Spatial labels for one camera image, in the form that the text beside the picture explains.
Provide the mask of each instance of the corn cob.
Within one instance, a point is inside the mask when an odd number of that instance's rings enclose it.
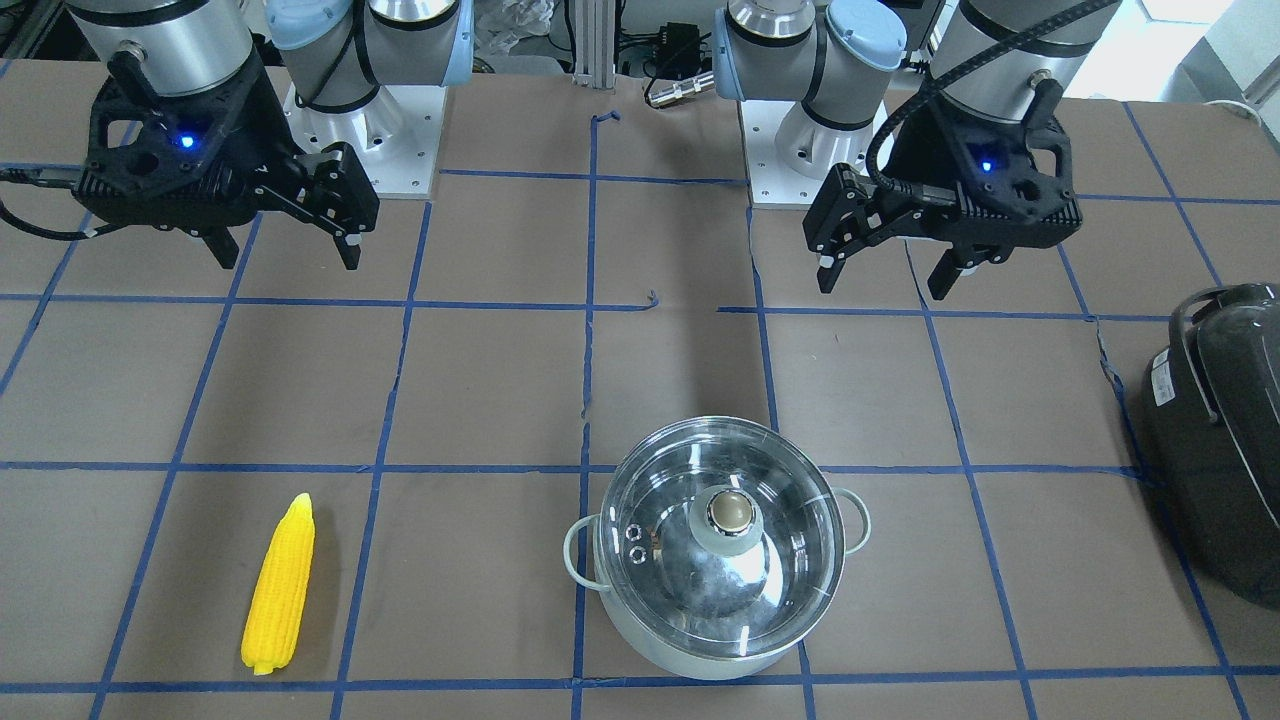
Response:
[[[302,606],[307,600],[315,539],[311,496],[302,493],[293,498],[271,534],[271,546],[262,560],[248,620],[244,621],[241,660],[253,669],[255,675],[268,675],[293,660]]]

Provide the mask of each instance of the plastic bag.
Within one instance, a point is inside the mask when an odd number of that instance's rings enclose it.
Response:
[[[526,37],[552,29],[556,0],[475,0],[476,54],[509,55]]]

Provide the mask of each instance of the white label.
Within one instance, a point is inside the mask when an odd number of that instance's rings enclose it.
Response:
[[[1156,395],[1156,407],[1178,397],[1174,392],[1174,378],[1169,372],[1169,348],[1166,347],[1151,368],[1151,389]]]

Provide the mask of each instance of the metal mounting plate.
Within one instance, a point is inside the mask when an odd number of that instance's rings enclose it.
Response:
[[[326,141],[344,140],[356,147],[360,161],[374,183],[378,197],[387,200],[430,200],[435,181],[436,158],[440,150],[440,133],[444,129],[444,106],[448,90],[436,86],[387,86],[392,97],[404,113],[407,131],[376,146],[365,146],[356,137],[317,137],[311,135],[310,123],[294,104],[294,88],[284,97],[284,114],[289,122],[293,141],[303,150],[325,147]],[[347,113],[346,123],[333,123],[356,127],[355,117],[360,111]]]
[[[813,199],[818,196],[823,178],[810,178],[803,176],[778,158],[773,138],[778,135],[778,127],[787,111],[795,102],[786,100],[746,100],[740,102],[739,118],[742,123],[742,146],[746,151],[746,174],[751,179],[751,205],[755,208],[772,208],[777,210],[808,210]],[[876,110],[876,119],[872,124],[879,127],[888,118],[884,105]],[[890,137],[881,146],[881,167],[888,163],[890,152],[893,150],[893,138]],[[864,172],[865,163],[856,158],[846,160],[859,173]]]

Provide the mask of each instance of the brown table surface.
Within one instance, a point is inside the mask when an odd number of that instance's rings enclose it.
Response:
[[[0,164],[78,164],[104,69],[0,73]],[[1280,281],[1280,158],[1217,108],[1060,118],[1084,229],[945,302],[924,241],[819,295],[801,214],[749,209],[735,105],[657,113],[628,78],[454,90],[434,201],[384,202],[353,273],[278,215],[234,272],[0,227],[0,717],[1280,717],[1280,614],[1184,565],[1100,364],[1132,395],[1184,296]],[[719,687],[643,660],[559,560],[627,450],[700,414],[777,427],[876,520],[803,646]],[[303,491],[297,656],[253,678]]]

